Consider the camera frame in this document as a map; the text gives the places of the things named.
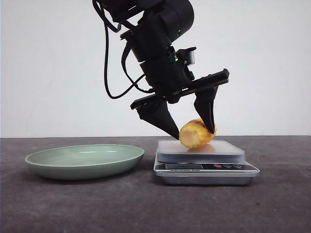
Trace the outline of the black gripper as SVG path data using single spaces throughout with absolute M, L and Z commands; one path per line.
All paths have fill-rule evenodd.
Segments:
M 177 60 L 145 61 L 140 66 L 153 92 L 131 104 L 131 109 L 137 109 L 140 119 L 179 139 L 179 129 L 168 110 L 167 102 L 177 103 L 181 97 L 195 94 L 194 107 L 197 113 L 209 132 L 215 133 L 214 99 L 218 86 L 229 81 L 227 69 L 196 80 L 188 66 Z

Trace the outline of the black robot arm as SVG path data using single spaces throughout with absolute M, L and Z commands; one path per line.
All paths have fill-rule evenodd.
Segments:
M 175 50 L 173 41 L 188 31 L 194 22 L 194 10 L 188 0 L 95 0 L 93 7 L 104 23 L 106 32 L 121 34 L 126 41 L 121 57 L 122 67 L 132 52 L 143 71 L 150 89 L 135 100 L 131 108 L 139 117 L 174 138 L 179 130 L 168 104 L 195 94 L 194 107 L 207 129 L 216 131 L 213 115 L 218 87 L 229 80 L 229 71 L 195 79 L 189 66 L 194 63 L 194 48 Z

